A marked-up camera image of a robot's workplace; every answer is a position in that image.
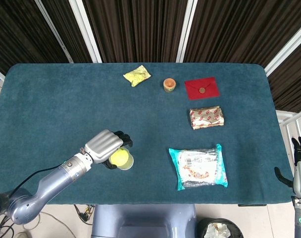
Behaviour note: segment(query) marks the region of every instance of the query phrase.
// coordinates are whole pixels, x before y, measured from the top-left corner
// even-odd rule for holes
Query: teal tablecloth
[[[92,169],[52,203],[279,203],[291,177],[264,69],[235,63],[144,63],[152,75],[137,87],[123,77],[140,63],[18,64],[0,95],[0,192],[32,172],[68,159],[101,130],[122,130],[134,142],[129,171]],[[189,101],[184,81],[214,76],[220,97]],[[163,90],[165,78],[177,87]],[[225,125],[193,131],[190,108],[220,105]],[[228,188],[177,191],[168,148],[220,143]],[[24,185],[35,192],[36,176]]]

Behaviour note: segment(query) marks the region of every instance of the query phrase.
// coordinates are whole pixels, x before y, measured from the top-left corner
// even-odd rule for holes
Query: yellow ball
[[[116,166],[125,165],[128,159],[129,159],[129,153],[122,148],[115,151],[109,158],[110,163]]]

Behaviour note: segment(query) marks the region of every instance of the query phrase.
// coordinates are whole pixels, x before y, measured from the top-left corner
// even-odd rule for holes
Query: cable
[[[25,230],[25,231],[31,231],[31,230],[33,230],[33,229],[35,229],[39,224],[40,224],[40,222],[41,222],[41,215],[40,214],[38,214],[37,215],[37,217],[38,217],[38,221],[37,221],[37,224],[33,227],[33,228],[31,228],[31,229],[27,229],[27,228],[25,228],[24,227],[24,225],[22,225],[22,227],[23,227],[23,230]]]
[[[61,220],[57,219],[57,218],[54,217],[52,214],[49,214],[49,213],[47,213],[47,212],[40,212],[40,213],[46,214],[46,215],[48,215],[48,216],[54,218],[56,221],[58,221],[59,223],[61,223],[62,225],[64,225],[64,226],[70,231],[70,233],[73,235],[73,237],[76,238],[75,234],[73,234],[73,232],[71,231],[71,229],[70,229],[64,222],[62,222]]]
[[[51,168],[48,168],[48,169],[44,169],[44,170],[38,170],[34,173],[32,173],[31,175],[29,175],[22,183],[20,183],[12,192],[11,194],[9,195],[9,198],[12,197],[12,195],[24,184],[26,183],[26,181],[28,181],[31,177],[33,177],[35,174],[38,174],[40,172],[44,172],[44,171],[48,171],[48,170],[53,170],[53,169],[56,169],[60,166],[61,164],[55,166],[55,167],[51,167]]]
[[[0,238],[4,237],[6,235],[6,233],[11,229],[12,231],[12,237],[14,236],[14,229],[12,228],[12,226],[14,225],[14,223],[11,225],[11,226],[3,226],[2,228],[4,227],[8,227],[8,229],[3,233],[2,236],[0,236]]]
[[[9,227],[9,226],[5,226],[5,223],[6,222],[8,222],[10,220],[10,218],[9,217],[7,217],[7,216],[4,216],[3,217],[3,219],[2,219],[2,221],[0,222],[0,231],[1,231],[1,229],[2,228],[4,228],[4,227]],[[1,236],[1,237],[3,237],[11,228],[9,228],[9,229],[7,229],[4,233],[3,233],[3,235]]]
[[[87,223],[87,221],[90,219],[90,217],[91,217],[91,215],[92,215],[92,213],[93,213],[93,210],[92,210],[92,209],[94,209],[95,206],[94,206],[94,205],[88,205],[88,207],[87,207],[85,213],[81,213],[81,212],[79,211],[79,208],[77,207],[77,205],[76,205],[76,204],[73,204],[73,205],[74,205],[74,207],[75,207],[75,209],[76,209],[77,215],[78,215],[78,217],[80,218],[80,220],[81,220],[84,224],[89,225],[89,226],[92,226],[92,224]]]

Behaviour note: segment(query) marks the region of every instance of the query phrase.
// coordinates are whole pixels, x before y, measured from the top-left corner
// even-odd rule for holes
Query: wrapped snack package
[[[133,71],[126,73],[123,76],[124,78],[126,78],[128,81],[131,82],[132,87],[135,87],[140,82],[143,82],[144,80],[151,77],[150,73],[148,73],[148,71],[142,65],[134,69]]]
[[[212,108],[190,109],[191,126],[194,130],[224,125],[224,117],[219,106]]]
[[[169,153],[176,167],[177,190],[220,184],[228,186],[220,144],[213,149],[174,150]]]

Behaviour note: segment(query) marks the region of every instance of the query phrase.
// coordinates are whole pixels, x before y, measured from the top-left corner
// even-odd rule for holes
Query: blue plastic wrapper
[[[220,184],[228,186],[222,157],[222,147],[213,149],[174,150],[169,153],[176,167],[177,190],[188,187]]]

